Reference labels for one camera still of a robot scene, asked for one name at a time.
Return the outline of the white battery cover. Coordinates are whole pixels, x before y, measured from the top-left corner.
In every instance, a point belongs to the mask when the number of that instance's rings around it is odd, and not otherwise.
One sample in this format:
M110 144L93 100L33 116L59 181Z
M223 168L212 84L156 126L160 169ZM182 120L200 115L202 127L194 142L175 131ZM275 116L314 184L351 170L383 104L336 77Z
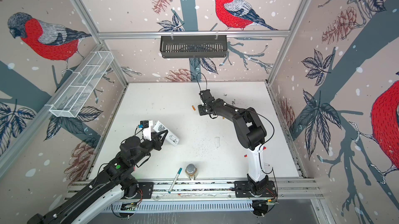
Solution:
M215 137L215 147L216 148L220 147L220 137L218 137L218 136Z

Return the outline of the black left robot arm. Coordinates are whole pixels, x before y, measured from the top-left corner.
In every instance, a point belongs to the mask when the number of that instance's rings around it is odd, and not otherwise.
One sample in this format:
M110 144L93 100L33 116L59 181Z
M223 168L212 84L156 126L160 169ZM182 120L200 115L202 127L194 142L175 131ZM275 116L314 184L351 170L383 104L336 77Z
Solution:
M151 132L149 140L125 139L117 153L82 190L45 215L36 214L29 224L87 224L106 207L126 199L149 199L153 184L140 184L132 175L146 163L151 151L162 149L168 130Z

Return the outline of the white remote control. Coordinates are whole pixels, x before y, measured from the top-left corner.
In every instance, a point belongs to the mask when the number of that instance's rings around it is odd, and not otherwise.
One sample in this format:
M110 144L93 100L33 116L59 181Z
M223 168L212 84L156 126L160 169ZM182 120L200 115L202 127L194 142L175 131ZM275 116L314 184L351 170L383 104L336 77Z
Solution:
M165 137L165 140L168 141L173 146L177 146L179 144L180 139L175 135L170 129L168 129L163 123L157 121L153 130L156 133L161 133Z

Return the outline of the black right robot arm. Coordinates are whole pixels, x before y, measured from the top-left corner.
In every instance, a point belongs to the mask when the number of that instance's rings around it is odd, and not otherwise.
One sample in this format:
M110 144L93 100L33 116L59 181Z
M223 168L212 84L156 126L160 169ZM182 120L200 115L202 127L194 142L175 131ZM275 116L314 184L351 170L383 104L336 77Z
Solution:
M263 151L267 142L267 131L253 108L238 108L227 104L222 99L202 99L198 106L201 116L209 115L212 119L224 117L234 125L239 143L250 151L248 161L248 187L250 192L259 196L269 185L271 169L266 169Z

